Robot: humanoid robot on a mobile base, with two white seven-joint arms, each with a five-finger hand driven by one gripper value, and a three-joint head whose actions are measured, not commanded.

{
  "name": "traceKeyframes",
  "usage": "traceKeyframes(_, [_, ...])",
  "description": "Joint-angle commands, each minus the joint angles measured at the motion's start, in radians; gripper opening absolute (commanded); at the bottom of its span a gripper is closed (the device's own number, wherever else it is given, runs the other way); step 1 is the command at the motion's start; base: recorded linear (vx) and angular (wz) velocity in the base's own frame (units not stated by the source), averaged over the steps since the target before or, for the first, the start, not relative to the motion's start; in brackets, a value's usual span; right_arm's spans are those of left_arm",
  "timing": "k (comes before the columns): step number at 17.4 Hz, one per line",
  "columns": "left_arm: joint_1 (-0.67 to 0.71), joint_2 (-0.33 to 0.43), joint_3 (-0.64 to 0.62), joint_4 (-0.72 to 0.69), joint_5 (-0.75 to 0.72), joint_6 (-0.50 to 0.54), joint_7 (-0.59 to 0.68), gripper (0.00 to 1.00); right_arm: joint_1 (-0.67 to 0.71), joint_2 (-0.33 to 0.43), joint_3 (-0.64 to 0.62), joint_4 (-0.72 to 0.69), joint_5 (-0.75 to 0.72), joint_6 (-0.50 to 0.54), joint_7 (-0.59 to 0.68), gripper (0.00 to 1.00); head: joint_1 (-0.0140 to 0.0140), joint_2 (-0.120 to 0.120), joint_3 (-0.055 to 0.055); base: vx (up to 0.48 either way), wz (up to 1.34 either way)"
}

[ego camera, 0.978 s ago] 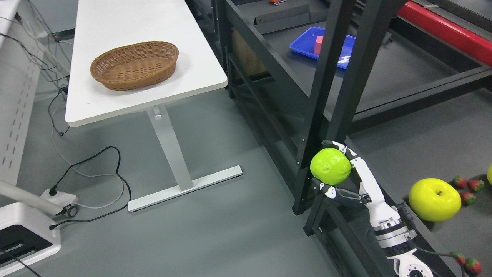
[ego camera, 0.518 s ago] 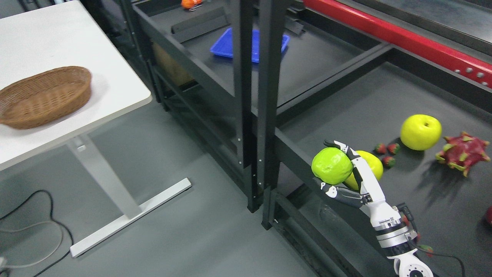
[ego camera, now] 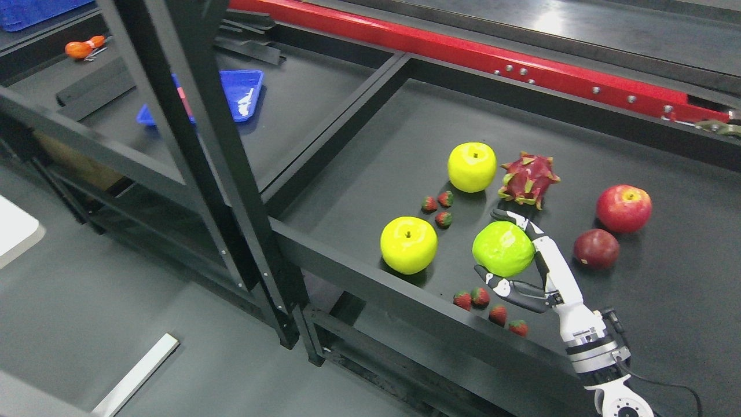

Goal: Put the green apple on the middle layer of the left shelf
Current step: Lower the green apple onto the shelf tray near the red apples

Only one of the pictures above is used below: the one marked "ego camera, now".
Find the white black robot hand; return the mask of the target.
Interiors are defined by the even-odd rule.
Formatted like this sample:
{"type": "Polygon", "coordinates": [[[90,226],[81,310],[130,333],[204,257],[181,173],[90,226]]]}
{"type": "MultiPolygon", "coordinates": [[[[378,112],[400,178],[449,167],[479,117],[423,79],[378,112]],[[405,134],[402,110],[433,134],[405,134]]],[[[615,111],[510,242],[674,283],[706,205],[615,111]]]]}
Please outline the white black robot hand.
{"type": "Polygon", "coordinates": [[[493,274],[482,265],[474,267],[485,285],[500,298],[535,313],[552,309],[559,316],[559,334],[567,348],[598,342],[606,343],[609,334],[604,320],[584,304],[582,292],[561,253],[547,233],[527,217],[513,211],[494,208],[495,221],[515,224],[534,244],[534,262],[542,280],[540,287],[493,274]]]}

